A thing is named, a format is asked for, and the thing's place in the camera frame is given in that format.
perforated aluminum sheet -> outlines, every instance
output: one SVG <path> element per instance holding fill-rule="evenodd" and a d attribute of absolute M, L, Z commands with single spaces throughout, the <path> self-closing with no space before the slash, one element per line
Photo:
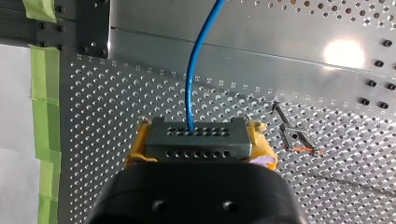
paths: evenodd
<path fill-rule="evenodd" d="M 185 118 L 184 79 L 133 61 L 63 54 L 61 62 L 58 219 L 77 224 L 84 222 L 100 188 L 123 167 L 142 117 Z M 195 118 L 223 122 L 249 115 L 266 122 L 267 140 L 279 157 L 277 172 L 295 191 L 310 223 L 395 223 L 394 117 L 367 116 L 342 105 L 316 107 L 309 97 L 283 102 L 290 122 L 301 122 L 324 150 L 323 156 L 312 158 L 283 149 L 281 120 L 271 113 L 274 97 L 268 90 L 196 81 Z"/>

perforated metal panel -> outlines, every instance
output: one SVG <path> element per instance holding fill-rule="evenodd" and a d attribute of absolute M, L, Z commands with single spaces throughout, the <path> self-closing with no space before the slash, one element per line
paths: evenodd
<path fill-rule="evenodd" d="M 82 223 L 100 188 L 123 167 L 142 117 L 184 119 L 184 81 L 134 62 L 63 57 L 63 157 L 59 222 Z M 250 115 L 267 123 L 278 172 L 295 191 L 310 223 L 394 223 L 396 133 L 393 119 L 309 104 L 284 105 L 290 122 L 309 128 L 320 158 L 286 152 L 267 93 L 250 95 L 195 83 L 197 120 Z"/>
<path fill-rule="evenodd" d="M 192 41 L 213 2 L 113 0 L 112 61 L 62 55 L 60 224 L 83 223 L 141 118 L 184 120 Z M 230 0 L 202 49 L 195 118 L 266 122 L 277 172 L 309 223 L 395 223 L 396 98 L 386 87 L 396 45 L 382 45 L 395 41 L 395 13 L 389 0 Z M 283 149 L 274 100 L 323 156 Z"/>

orange wire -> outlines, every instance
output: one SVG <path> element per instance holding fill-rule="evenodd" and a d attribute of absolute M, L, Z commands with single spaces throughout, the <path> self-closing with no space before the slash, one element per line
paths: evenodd
<path fill-rule="evenodd" d="M 309 152 L 313 152 L 314 150 L 310 147 L 294 147 L 293 148 L 294 151 L 309 151 Z"/>

metal bracket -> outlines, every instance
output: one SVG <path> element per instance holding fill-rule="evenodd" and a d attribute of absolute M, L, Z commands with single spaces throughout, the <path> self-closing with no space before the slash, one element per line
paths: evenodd
<path fill-rule="evenodd" d="M 279 102 L 275 102 L 273 106 L 273 111 L 276 110 L 282 119 L 282 124 L 280 125 L 280 136 L 282 138 L 283 144 L 286 150 L 294 149 L 295 141 L 300 141 L 304 147 L 309 148 L 313 156 L 320 156 L 321 151 L 318 150 L 317 145 L 309 136 L 309 132 L 302 127 L 292 127 L 279 106 Z"/>
<path fill-rule="evenodd" d="M 110 0 L 78 1 L 78 52 L 107 59 Z"/>

wire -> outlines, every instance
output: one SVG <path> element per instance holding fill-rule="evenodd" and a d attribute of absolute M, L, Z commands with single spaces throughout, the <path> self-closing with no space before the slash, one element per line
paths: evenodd
<path fill-rule="evenodd" d="M 199 52 L 201 51 L 202 45 L 206 39 L 207 34 L 210 31 L 213 23 L 216 20 L 216 17 L 219 15 L 222 5 L 225 0 L 217 0 L 212 10 L 209 13 L 209 16 L 206 18 L 204 26 L 201 29 L 201 32 L 198 34 L 197 40 L 195 41 L 194 48 L 192 49 L 189 66 L 187 69 L 187 78 L 186 78 L 186 118 L 187 118 L 187 127 L 190 132 L 194 131 L 194 114 L 192 112 L 192 104 L 191 104 L 191 96 L 192 96 L 192 82 L 194 80 L 194 70 L 195 65 L 198 61 Z"/>

